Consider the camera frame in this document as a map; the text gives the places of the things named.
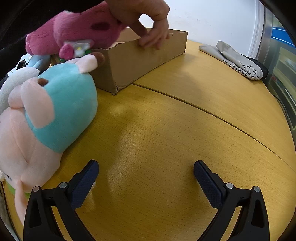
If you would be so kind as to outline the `bare person hand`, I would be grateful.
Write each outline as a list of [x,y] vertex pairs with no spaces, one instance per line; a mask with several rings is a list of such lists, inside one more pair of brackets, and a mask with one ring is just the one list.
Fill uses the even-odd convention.
[[154,47],[159,50],[169,38],[170,7],[165,1],[108,0],[107,4],[114,17],[140,36],[141,47]]

